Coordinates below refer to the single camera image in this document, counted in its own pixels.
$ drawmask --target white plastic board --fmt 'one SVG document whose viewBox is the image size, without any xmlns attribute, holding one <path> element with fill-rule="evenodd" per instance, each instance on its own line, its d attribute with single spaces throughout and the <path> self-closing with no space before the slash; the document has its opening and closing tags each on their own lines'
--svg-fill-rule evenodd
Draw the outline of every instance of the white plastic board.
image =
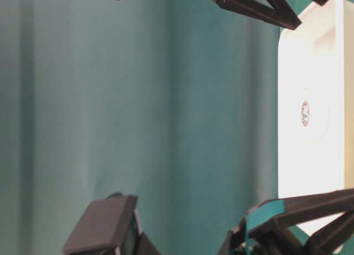
<svg viewBox="0 0 354 255">
<path fill-rule="evenodd" d="M 354 187 L 354 4 L 312 3 L 299 18 L 278 48 L 279 197 Z M 333 218 L 299 226 L 312 235 Z"/>
</svg>

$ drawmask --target curtain fold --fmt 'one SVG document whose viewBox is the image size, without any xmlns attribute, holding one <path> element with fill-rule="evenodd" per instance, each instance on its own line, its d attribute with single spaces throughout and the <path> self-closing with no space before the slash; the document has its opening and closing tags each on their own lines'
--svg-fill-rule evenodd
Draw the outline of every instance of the curtain fold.
<svg viewBox="0 0 354 255">
<path fill-rule="evenodd" d="M 210 0 L 0 0 L 4 254 L 60 254 L 139 196 L 162 254 L 216 254 L 277 194 L 278 28 Z"/>
</svg>

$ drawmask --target teal curtain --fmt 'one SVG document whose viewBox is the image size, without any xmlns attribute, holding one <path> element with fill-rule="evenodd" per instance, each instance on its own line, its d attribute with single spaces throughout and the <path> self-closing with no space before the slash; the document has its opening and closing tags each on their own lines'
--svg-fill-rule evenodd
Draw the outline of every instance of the teal curtain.
<svg viewBox="0 0 354 255">
<path fill-rule="evenodd" d="M 0 0 L 2 253 L 121 191 L 162 254 L 216 254 L 277 194 L 278 38 L 210 0 Z"/>
</svg>

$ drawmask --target teal plastic piece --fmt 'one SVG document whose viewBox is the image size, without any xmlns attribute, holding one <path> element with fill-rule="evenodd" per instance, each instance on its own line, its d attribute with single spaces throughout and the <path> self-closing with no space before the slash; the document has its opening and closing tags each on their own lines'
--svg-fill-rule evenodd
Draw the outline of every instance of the teal plastic piece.
<svg viewBox="0 0 354 255">
<path fill-rule="evenodd" d="M 261 225 L 262 223 L 267 222 L 273 216 L 283 214 L 284 212 L 285 212 L 284 201 L 278 200 L 278 201 L 268 202 L 249 213 L 246 221 L 246 238 L 245 238 L 247 255 L 250 255 L 249 235 L 248 235 L 250 230 Z"/>
</svg>

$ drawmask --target black plastic bracket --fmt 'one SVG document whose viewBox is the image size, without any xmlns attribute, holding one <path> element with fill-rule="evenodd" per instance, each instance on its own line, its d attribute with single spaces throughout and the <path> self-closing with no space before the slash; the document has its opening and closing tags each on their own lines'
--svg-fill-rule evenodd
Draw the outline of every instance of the black plastic bracket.
<svg viewBox="0 0 354 255">
<path fill-rule="evenodd" d="M 220 8 L 263 20 L 291 30 L 296 29 L 301 21 L 286 0 L 266 0 L 273 8 L 255 0 L 212 0 Z M 328 0 L 313 0 L 320 5 Z"/>
</svg>

